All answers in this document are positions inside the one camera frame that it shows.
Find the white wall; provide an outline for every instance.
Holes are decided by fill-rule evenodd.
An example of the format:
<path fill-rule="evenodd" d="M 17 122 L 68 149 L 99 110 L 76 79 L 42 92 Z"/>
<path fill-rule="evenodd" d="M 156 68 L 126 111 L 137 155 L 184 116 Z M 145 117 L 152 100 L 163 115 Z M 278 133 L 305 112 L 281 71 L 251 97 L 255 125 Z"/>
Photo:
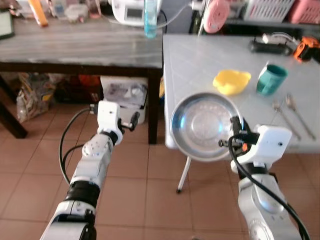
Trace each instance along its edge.
<path fill-rule="evenodd" d="M 190 2 L 190 0 L 162 0 L 161 9 L 165 12 L 167 19 L 170 20 L 188 2 Z M 188 33 L 191 24 L 191 17 L 191 7 L 185 8 L 180 15 L 168 25 L 167 32 Z"/>

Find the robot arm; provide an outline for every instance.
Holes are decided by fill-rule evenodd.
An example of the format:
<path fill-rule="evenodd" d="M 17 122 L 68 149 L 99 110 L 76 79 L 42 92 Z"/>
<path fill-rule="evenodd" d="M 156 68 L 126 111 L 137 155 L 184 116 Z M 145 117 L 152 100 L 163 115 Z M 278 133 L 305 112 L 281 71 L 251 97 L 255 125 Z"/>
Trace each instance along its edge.
<path fill-rule="evenodd" d="M 239 119 L 232 118 L 231 122 L 235 125 L 233 126 L 235 136 L 239 137 L 235 144 L 232 144 L 235 146 L 236 158 L 232 156 L 230 166 L 232 171 L 238 173 L 240 177 L 238 205 L 246 220 L 250 238 L 253 240 L 301 240 L 302 237 L 291 222 L 284 206 L 248 179 L 243 171 L 239 170 L 238 165 L 240 164 L 254 180 L 287 204 L 275 176 L 268 171 L 272 164 L 284 154 L 292 133 L 286 128 L 268 125 L 257 125 L 253 132 L 247 125 L 247 131 L 242 131 L 239 128 Z M 225 144 L 226 141 L 222 141 L 220 145 L 226 147 Z"/>
<path fill-rule="evenodd" d="M 40 240 L 95 240 L 96 206 L 105 182 L 115 145 L 123 138 L 123 128 L 133 131 L 138 123 L 135 113 L 131 123 L 122 125 L 119 105 L 100 101 L 97 134 L 82 147 L 79 161 L 64 201 L 59 203 Z"/>

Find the blue bottle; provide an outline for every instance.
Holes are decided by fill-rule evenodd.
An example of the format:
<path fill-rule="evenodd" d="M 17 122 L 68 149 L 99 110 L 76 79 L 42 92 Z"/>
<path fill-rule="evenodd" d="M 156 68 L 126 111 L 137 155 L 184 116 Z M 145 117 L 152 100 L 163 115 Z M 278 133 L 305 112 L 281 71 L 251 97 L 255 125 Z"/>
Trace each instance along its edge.
<path fill-rule="evenodd" d="M 157 35 L 157 0 L 144 0 L 144 35 L 149 39 Z"/>

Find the shelf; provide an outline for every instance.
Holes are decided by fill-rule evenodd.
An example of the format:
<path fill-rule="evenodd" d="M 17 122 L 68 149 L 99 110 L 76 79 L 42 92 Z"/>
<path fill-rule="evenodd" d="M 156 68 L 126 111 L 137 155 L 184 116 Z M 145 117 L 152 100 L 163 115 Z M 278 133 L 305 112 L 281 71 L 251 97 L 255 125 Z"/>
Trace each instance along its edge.
<path fill-rule="evenodd" d="M 243 25 L 243 26 L 261 26 L 261 27 L 277 27 L 277 28 L 291 28 L 304 29 L 311 31 L 319 31 L 319 24 L 293 24 L 289 22 L 266 22 L 266 21 L 244 21 L 242 19 L 227 19 L 226 25 Z"/>

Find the metal fork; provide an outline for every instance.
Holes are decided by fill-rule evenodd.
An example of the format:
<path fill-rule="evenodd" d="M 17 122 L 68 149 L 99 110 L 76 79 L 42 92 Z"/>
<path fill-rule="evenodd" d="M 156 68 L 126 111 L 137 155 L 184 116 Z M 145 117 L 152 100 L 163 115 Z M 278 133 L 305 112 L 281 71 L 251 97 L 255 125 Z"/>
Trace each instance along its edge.
<path fill-rule="evenodd" d="M 292 133 L 297 137 L 297 139 L 300 141 L 301 140 L 301 136 L 299 135 L 299 133 L 296 131 L 295 127 L 291 124 L 291 122 L 289 121 L 289 119 L 287 118 L 287 116 L 284 114 L 284 112 L 282 111 L 280 104 L 278 103 L 278 101 L 276 99 L 273 100 L 272 102 L 272 107 L 273 109 L 277 112 L 280 113 L 282 118 L 284 119 L 284 121 L 286 122 L 286 124 L 289 126 L 289 128 L 291 129 Z"/>
<path fill-rule="evenodd" d="M 306 130 L 306 132 L 308 133 L 308 135 L 313 139 L 316 140 L 316 136 L 313 134 L 313 132 L 310 130 L 310 128 L 307 126 L 306 122 L 304 121 L 304 119 L 302 118 L 302 116 L 300 115 L 300 113 L 297 110 L 297 105 L 292 97 L 292 95 L 290 93 L 288 93 L 285 97 L 285 103 L 287 105 L 287 107 L 289 109 L 291 109 L 295 115 L 298 117 L 298 119 L 300 120 L 300 122 L 302 123 L 304 129 Z"/>

